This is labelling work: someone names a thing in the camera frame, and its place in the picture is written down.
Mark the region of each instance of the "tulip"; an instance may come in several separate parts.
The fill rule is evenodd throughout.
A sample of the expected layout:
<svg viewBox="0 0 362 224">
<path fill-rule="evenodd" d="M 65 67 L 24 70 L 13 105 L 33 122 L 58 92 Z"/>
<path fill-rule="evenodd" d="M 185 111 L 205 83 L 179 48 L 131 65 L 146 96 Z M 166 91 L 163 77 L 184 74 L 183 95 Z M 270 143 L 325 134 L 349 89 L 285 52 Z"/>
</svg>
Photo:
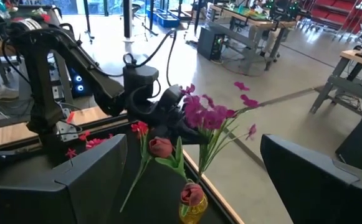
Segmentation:
<svg viewBox="0 0 362 224">
<path fill-rule="evenodd" d="M 181 203 L 188 206 L 198 205 L 204 197 L 203 189 L 195 183 L 188 183 L 181 192 Z"/>
<path fill-rule="evenodd" d="M 173 152 L 171 141 L 165 138 L 155 137 L 149 142 L 150 152 L 157 157 L 167 158 Z"/>
</svg>

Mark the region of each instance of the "glass vase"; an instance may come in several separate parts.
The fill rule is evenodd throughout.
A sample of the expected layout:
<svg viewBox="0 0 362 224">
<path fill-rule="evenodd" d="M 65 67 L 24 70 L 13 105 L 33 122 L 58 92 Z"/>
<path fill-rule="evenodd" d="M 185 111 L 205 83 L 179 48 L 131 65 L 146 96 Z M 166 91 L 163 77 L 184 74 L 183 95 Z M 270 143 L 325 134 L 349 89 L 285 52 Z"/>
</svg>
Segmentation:
<svg viewBox="0 0 362 224">
<path fill-rule="evenodd" d="M 208 207 L 208 200 L 206 194 L 203 195 L 203 199 L 196 206 L 191 206 L 188 212 L 182 216 L 182 204 L 179 205 L 179 218 L 184 224 L 197 224 Z"/>
</svg>

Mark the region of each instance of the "workbench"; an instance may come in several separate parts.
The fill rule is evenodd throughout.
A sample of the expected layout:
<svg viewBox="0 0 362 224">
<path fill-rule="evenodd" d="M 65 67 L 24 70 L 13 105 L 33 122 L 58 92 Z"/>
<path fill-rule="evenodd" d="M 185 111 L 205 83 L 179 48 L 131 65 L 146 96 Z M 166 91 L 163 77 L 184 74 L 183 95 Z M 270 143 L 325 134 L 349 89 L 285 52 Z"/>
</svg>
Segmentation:
<svg viewBox="0 0 362 224">
<path fill-rule="evenodd" d="M 184 185 L 181 182 L 184 180 L 175 172 L 154 161 L 149 164 L 134 188 L 123 213 L 118 212 L 118 206 L 122 204 L 140 163 L 140 150 L 137 148 L 139 140 L 131 131 L 125 113 L 117 118 L 112 118 L 103 113 L 99 107 L 94 107 L 75 111 L 73 122 L 83 130 L 91 131 L 91 139 L 106 138 L 109 133 L 126 134 L 128 153 L 121 184 L 113 203 L 112 216 L 115 220 L 113 223 L 142 223 L 140 220 L 144 220 L 145 223 L 177 223 L 174 222 L 174 219 L 178 218 L 179 194 Z M 83 142 L 85 146 L 85 141 L 76 140 L 71 143 L 71 147 L 76 147 L 75 145 L 80 142 Z M 0 128 L 0 150 L 38 147 L 38 144 L 37 135 L 28 131 L 25 123 Z M 186 175 L 191 179 L 196 178 L 197 165 L 186 151 L 184 151 L 184 158 Z M 28 175 L 37 175 L 38 172 L 55 167 L 52 164 L 47 165 L 47 163 L 49 162 L 44 155 L 39 155 L 10 164 L 9 168 L 0 169 L 0 184 L 4 184 L 4 181 L 13 181 L 13 179 L 16 179 L 16 182 L 22 181 Z M 16 169 L 20 169 L 19 167 L 22 167 L 21 174 L 16 171 Z M 200 223 L 244 223 L 205 175 L 202 177 L 201 186 L 209 199 L 209 208 Z"/>
<path fill-rule="evenodd" d="M 43 10 L 45 10 L 45 12 L 48 13 L 48 15 L 50 16 L 50 23 L 59 26 L 62 23 L 62 19 L 60 17 L 60 14 L 57 10 L 53 10 L 52 8 L 54 8 L 54 6 L 27 6 L 27 5 L 20 5 L 19 6 L 19 10 L 16 12 L 18 15 L 17 16 L 21 16 L 23 14 L 29 14 L 32 10 L 35 9 L 39 9 L 39 8 L 43 8 Z M 7 79 L 6 76 L 6 67 L 9 67 L 9 65 L 5 65 L 6 62 L 2 62 L 1 61 L 1 57 L 3 57 L 2 54 L 2 41 L 0 40 L 0 75 L 2 77 L 3 83 L 4 84 L 8 84 L 9 81 Z M 6 46 L 6 54 L 8 57 L 10 56 L 15 56 L 15 50 L 11 47 L 11 46 Z M 59 80 L 60 82 L 60 86 L 53 86 L 53 92 L 55 93 L 55 98 L 64 98 L 66 103 L 70 103 L 73 104 L 73 97 L 72 97 L 72 92 L 71 92 L 71 87 L 70 87 L 70 82 L 69 82 L 69 72 L 67 70 L 66 64 L 65 64 L 65 60 L 62 58 L 62 56 L 60 56 L 58 53 L 53 52 L 53 59 L 54 60 L 54 65 L 56 67 L 57 72 L 53 72 L 51 73 L 51 80 L 52 81 L 56 81 Z M 19 70 L 21 71 L 21 73 L 28 78 L 27 74 L 27 69 L 26 69 L 26 65 L 24 63 L 24 60 L 21 58 L 21 63 L 19 64 Z M 24 91 L 24 92 L 31 92 L 31 87 L 29 86 L 29 84 L 27 82 L 24 82 L 23 80 L 19 80 L 19 91 Z M 30 94 L 19 94 L 19 99 L 20 100 L 28 100 L 29 99 L 29 95 Z M 27 97 L 27 99 L 21 99 L 21 96 L 25 96 Z M 17 120 L 19 119 L 0 119 L 0 127 L 8 125 L 8 124 L 13 124 L 15 123 Z"/>
<path fill-rule="evenodd" d="M 247 60 L 245 61 L 246 64 L 243 65 L 243 68 L 245 70 L 250 69 L 250 66 L 252 63 L 254 62 L 264 62 L 265 61 L 265 70 L 269 70 L 272 62 L 274 61 L 274 59 L 276 58 L 276 55 L 278 53 L 279 50 L 279 46 L 280 43 L 282 41 L 282 37 L 285 35 L 285 32 L 288 28 L 294 27 L 296 24 L 296 21 L 280 21 L 279 22 L 279 26 L 278 28 L 280 29 L 279 35 L 276 38 L 274 47 L 272 48 L 269 58 L 263 58 L 261 57 L 259 54 L 257 54 L 257 49 L 259 47 L 259 42 L 261 41 L 262 38 L 262 33 L 265 30 L 269 30 L 269 29 L 273 29 L 276 26 L 276 23 L 272 22 L 272 21 L 259 21 L 259 20 L 254 20 L 249 16 L 245 16 L 243 14 L 240 14 L 238 12 L 236 12 L 234 10 L 230 10 L 226 7 L 223 6 L 218 6 L 215 4 L 211 4 L 210 5 L 210 9 L 213 10 L 213 12 L 211 13 L 211 18 L 210 21 L 208 23 L 208 26 L 219 30 L 223 33 L 225 33 L 225 35 L 227 35 L 229 38 L 234 39 L 244 45 L 246 45 L 246 49 L 249 50 L 244 50 L 242 52 L 240 52 L 240 50 L 234 49 L 237 52 L 239 52 L 240 54 L 242 54 L 244 56 L 244 58 L 246 58 Z M 231 17 L 231 21 L 234 21 L 234 19 L 238 19 L 242 22 L 245 22 L 246 24 L 250 25 L 250 26 L 256 26 L 257 27 L 257 33 L 254 37 L 254 39 L 248 38 L 242 34 L 239 34 L 237 32 L 234 32 L 232 30 L 232 25 L 231 28 L 228 29 L 227 27 L 224 27 L 216 22 L 214 22 L 215 20 L 215 15 L 216 12 L 219 12 L 220 14 L 223 15 L 227 15 Z"/>
<path fill-rule="evenodd" d="M 357 56 L 356 54 L 362 52 L 362 50 L 345 50 L 340 54 L 340 61 L 335 67 L 332 74 L 329 76 L 325 86 L 320 90 L 318 97 L 313 103 L 310 112 L 316 113 L 319 107 L 326 99 L 331 99 L 333 103 L 338 103 L 355 113 L 362 115 L 361 110 L 357 110 L 355 107 L 351 106 L 346 101 L 343 101 L 338 98 L 339 95 L 348 93 L 357 98 L 362 99 L 362 81 L 356 79 L 359 72 L 362 70 L 362 57 Z M 350 62 L 356 62 L 355 67 L 348 74 L 347 78 L 341 78 L 341 74 Z M 329 93 L 333 88 L 337 88 L 336 96 L 329 96 Z"/>
</svg>

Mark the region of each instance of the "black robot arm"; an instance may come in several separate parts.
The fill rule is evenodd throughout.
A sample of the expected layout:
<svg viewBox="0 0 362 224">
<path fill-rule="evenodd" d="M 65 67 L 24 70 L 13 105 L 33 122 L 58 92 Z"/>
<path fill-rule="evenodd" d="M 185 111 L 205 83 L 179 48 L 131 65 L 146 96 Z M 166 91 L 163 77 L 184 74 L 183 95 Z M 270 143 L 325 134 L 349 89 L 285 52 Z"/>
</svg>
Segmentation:
<svg viewBox="0 0 362 224">
<path fill-rule="evenodd" d="M 23 57 L 32 88 L 34 106 L 31 120 L 27 124 L 30 131 L 45 135 L 54 133 L 55 124 L 64 119 L 61 107 L 55 102 L 50 86 L 47 55 L 56 51 L 68 67 L 74 69 L 88 83 L 95 101 L 102 111 L 110 116 L 118 116 L 123 110 L 131 118 L 146 122 L 155 127 L 157 136 L 172 138 L 181 136 L 185 144 L 199 144 L 205 141 L 199 133 L 185 123 L 180 106 L 183 97 L 177 85 L 169 87 L 157 102 L 151 102 L 153 82 L 158 71 L 147 65 L 137 65 L 132 60 L 123 68 L 124 86 L 111 79 L 112 75 L 103 72 L 81 47 L 81 41 L 60 27 L 42 24 L 39 29 L 29 30 L 25 22 L 11 24 L 10 38 L 5 40 Z"/>
</svg>

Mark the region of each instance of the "gray floor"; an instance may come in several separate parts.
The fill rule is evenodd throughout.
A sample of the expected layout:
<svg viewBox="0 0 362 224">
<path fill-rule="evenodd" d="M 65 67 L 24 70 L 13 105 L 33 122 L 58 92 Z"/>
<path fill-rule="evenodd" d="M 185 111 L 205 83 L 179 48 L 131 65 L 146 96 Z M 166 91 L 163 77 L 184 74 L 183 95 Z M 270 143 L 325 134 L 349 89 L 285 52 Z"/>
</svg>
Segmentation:
<svg viewBox="0 0 362 224">
<path fill-rule="evenodd" d="M 65 22 L 73 24 L 76 32 L 85 30 L 85 24 L 80 20 L 72 16 L 65 18 Z M 142 34 L 140 22 L 135 23 L 135 33 Z M 125 44 L 121 41 L 122 24 L 117 17 L 92 17 L 91 25 L 95 41 L 89 45 L 84 37 L 84 48 L 108 73 L 121 72 L 124 52 L 130 51 L 142 60 L 154 50 L 163 36 L 149 38 L 146 42 L 143 34 L 137 35 L 133 44 Z M 243 114 L 239 120 L 240 128 L 234 132 L 237 136 L 245 133 L 250 125 L 257 125 L 255 139 L 243 140 L 242 143 L 259 159 L 260 135 L 264 133 L 276 134 L 333 157 L 336 148 L 360 120 L 358 115 L 347 109 L 329 106 L 329 102 L 325 102 L 315 115 L 308 114 L 318 94 L 313 89 L 325 84 L 339 59 L 340 51 L 353 47 L 332 42 L 328 33 L 291 32 L 288 41 L 280 48 L 278 62 L 270 71 L 256 73 L 258 77 L 230 72 L 228 69 L 239 69 L 237 63 L 228 64 L 229 68 L 225 69 L 222 65 L 207 61 L 186 45 L 182 37 L 183 34 L 178 35 L 169 66 L 172 84 L 186 86 L 193 83 L 197 93 L 206 93 L 217 104 L 239 109 L 243 106 L 239 99 L 240 91 L 233 83 L 244 82 L 251 89 L 248 96 L 265 105 Z M 164 89 L 168 87 L 165 73 L 171 41 L 167 40 L 149 63 L 159 69 L 159 80 Z M 235 53 L 226 50 L 224 54 L 232 57 Z M 264 69 L 264 65 L 257 65 L 257 69 L 260 67 Z M 91 99 L 78 100 L 77 103 L 83 107 L 94 105 Z M 197 147 L 187 146 L 186 150 L 197 160 Z M 230 144 L 219 153 L 206 175 L 245 223 L 292 222 L 266 171 L 238 145 Z"/>
</svg>

